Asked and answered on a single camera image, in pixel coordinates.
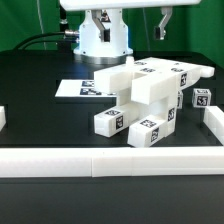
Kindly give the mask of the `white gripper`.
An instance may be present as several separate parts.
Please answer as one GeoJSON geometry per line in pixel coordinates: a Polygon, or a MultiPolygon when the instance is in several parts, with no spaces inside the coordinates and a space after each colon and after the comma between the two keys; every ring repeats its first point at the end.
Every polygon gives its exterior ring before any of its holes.
{"type": "Polygon", "coordinates": [[[128,9],[162,7],[162,19],[154,28],[156,40],[163,40],[166,35],[165,27],[168,24],[173,6],[196,5],[202,0],[59,0],[60,5],[66,11],[92,10],[92,20],[99,29],[99,38],[102,42],[110,41],[110,30],[103,24],[102,11],[100,9],[128,9]]]}

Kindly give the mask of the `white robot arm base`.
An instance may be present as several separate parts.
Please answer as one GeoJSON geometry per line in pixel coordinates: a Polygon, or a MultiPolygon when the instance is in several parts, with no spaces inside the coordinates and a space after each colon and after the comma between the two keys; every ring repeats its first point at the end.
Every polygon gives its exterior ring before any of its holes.
{"type": "Polygon", "coordinates": [[[86,10],[75,59],[93,64],[124,63],[133,54],[121,9],[86,10]]]}

